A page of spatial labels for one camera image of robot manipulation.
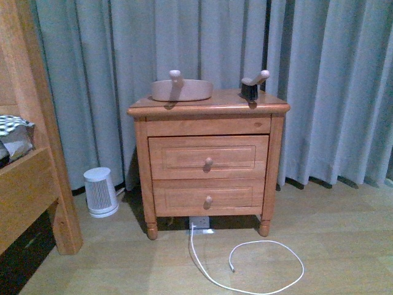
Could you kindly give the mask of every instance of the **gray curtain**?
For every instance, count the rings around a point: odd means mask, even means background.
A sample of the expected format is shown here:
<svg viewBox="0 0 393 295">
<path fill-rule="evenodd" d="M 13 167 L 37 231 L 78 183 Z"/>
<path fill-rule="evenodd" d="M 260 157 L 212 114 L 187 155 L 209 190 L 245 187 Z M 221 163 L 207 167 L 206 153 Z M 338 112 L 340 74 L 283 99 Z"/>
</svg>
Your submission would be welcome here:
<svg viewBox="0 0 393 295">
<path fill-rule="evenodd" d="M 126 110 L 180 69 L 216 89 L 262 68 L 266 0 L 31 0 L 71 181 L 137 181 Z M 287 100 L 279 184 L 381 183 L 393 144 L 392 2 L 274 0 L 267 92 Z"/>
<path fill-rule="evenodd" d="M 267 92 L 287 100 L 279 184 L 383 183 L 393 145 L 393 2 L 272 1 Z"/>
<path fill-rule="evenodd" d="M 393 180 L 393 151 L 392 151 L 392 155 L 391 155 L 391 160 L 389 162 L 389 168 L 387 169 L 386 178 Z"/>
<path fill-rule="evenodd" d="M 135 138 L 127 108 L 180 69 L 215 88 L 261 70 L 265 0 L 31 0 L 72 189 L 109 167 L 131 189 Z"/>
</svg>

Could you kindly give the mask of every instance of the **white cable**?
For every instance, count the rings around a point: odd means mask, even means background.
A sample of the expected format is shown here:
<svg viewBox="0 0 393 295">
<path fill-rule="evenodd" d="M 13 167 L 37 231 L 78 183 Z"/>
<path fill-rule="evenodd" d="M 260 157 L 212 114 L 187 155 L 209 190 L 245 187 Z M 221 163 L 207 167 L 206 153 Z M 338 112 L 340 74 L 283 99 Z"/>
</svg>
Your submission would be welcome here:
<svg viewBox="0 0 393 295">
<path fill-rule="evenodd" d="M 196 261 L 198 262 L 199 266 L 201 267 L 201 270 L 203 271 L 205 277 L 206 277 L 209 281 L 211 281 L 212 283 L 214 283 L 215 285 L 220 286 L 221 288 L 224 288 L 224 289 L 227 289 L 227 290 L 231 290 L 231 291 L 241 292 L 241 293 L 245 293 L 245 294 L 252 294 L 252 295 L 271 295 L 271 294 L 279 293 L 279 292 L 281 292 L 281 291 L 283 291 L 283 290 L 285 290 L 285 289 L 291 287 L 292 285 L 296 284 L 296 283 L 302 278 L 302 276 L 305 274 L 305 266 L 304 266 L 304 264 L 302 263 L 302 261 L 300 260 L 299 256 L 297 256 L 297 255 L 295 254 L 295 252 L 293 252 L 289 247 L 285 246 L 284 244 L 279 243 L 279 242 L 276 242 L 276 241 L 269 241 L 269 240 L 261 240 L 261 241 L 246 242 L 246 243 L 243 243 L 243 244 L 240 244 L 240 245 L 237 245 L 236 247 L 234 247 L 234 248 L 232 249 L 230 255 L 229 255 L 229 266 L 230 266 L 232 272 L 235 272 L 235 269 L 234 269 L 234 267 L 233 267 L 233 265 L 232 265 L 232 263 L 231 263 L 231 258 L 232 258 L 233 252 L 234 252 L 237 248 L 239 248 L 240 246 L 243 246 L 243 245 L 247 245 L 247 244 L 267 242 L 267 243 L 275 243 L 275 244 L 281 245 L 281 246 L 283 246 L 284 248 L 288 249 L 293 255 L 295 255 L 295 257 L 299 260 L 300 264 L 302 265 L 302 274 L 298 277 L 297 280 L 295 280 L 295 281 L 292 282 L 291 284 L 289 284 L 289 285 L 287 285 L 287 286 L 285 286 L 285 287 L 283 287 L 283 288 L 281 288 L 281 289 L 279 289 L 279 290 L 277 290 L 277 291 L 273 291 L 273 292 L 269 292 L 269 293 L 254 293 L 254 292 L 249 292 L 249 291 L 244 291 L 244 290 L 234 289 L 234 288 L 231 288 L 231 287 L 224 286 L 224 285 L 222 285 L 222 284 L 216 282 L 215 280 L 213 280 L 213 279 L 209 276 L 209 274 L 207 273 L 207 271 L 205 271 L 204 267 L 202 266 L 202 263 L 200 262 L 200 260 L 199 260 L 199 258 L 198 258 L 198 256 L 197 256 L 197 254 L 196 254 L 197 252 L 195 252 L 195 248 L 194 248 L 194 242 L 193 242 L 194 227 L 196 227 L 196 226 L 194 226 L 194 224 L 191 223 L 191 247 L 192 247 L 192 251 L 193 251 L 193 253 L 194 253 L 194 256 L 195 256 L 195 258 L 196 258 Z"/>
<path fill-rule="evenodd" d="M 117 197 L 118 195 L 120 195 L 123 191 L 125 191 L 125 188 L 124 188 L 124 187 L 121 188 L 121 189 L 119 189 L 119 190 L 116 192 L 116 197 Z"/>
</svg>

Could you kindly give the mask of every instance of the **wooden bed frame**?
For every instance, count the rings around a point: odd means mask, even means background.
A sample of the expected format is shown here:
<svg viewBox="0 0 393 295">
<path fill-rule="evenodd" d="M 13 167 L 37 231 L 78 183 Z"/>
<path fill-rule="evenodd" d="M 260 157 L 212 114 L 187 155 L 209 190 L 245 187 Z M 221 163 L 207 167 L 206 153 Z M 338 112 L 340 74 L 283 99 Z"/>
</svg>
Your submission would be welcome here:
<svg viewBox="0 0 393 295">
<path fill-rule="evenodd" d="M 28 0 L 0 1 L 0 114 L 36 124 L 35 150 L 0 169 L 0 254 L 48 210 L 60 254 L 82 246 Z"/>
</svg>

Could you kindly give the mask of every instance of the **brush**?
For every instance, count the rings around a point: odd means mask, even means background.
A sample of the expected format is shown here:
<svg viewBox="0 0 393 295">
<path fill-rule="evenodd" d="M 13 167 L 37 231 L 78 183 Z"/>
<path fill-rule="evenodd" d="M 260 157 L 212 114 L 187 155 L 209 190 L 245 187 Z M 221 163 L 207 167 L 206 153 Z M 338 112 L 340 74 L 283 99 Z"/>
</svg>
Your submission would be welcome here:
<svg viewBox="0 0 393 295">
<path fill-rule="evenodd" d="M 258 98 L 258 85 L 264 83 L 270 77 L 268 70 L 263 70 L 254 79 L 241 79 L 241 95 L 247 100 L 256 100 Z"/>
</svg>

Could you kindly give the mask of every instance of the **wooden drawer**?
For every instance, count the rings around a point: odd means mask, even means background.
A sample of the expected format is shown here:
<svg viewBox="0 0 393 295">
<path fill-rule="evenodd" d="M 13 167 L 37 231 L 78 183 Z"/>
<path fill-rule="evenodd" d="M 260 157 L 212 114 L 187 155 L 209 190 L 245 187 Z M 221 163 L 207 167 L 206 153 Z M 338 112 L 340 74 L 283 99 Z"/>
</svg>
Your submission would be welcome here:
<svg viewBox="0 0 393 295">
<path fill-rule="evenodd" d="M 153 179 L 264 178 L 267 135 L 149 138 Z"/>
<path fill-rule="evenodd" d="M 156 214 L 260 214 L 264 182 L 264 179 L 156 180 L 153 181 Z"/>
<path fill-rule="evenodd" d="M 163 120 L 149 118 L 146 122 L 147 136 L 193 136 L 193 135 L 238 135 L 270 133 L 270 115 L 237 117 L 218 116 L 220 119 L 206 116 L 177 117 Z"/>
</svg>

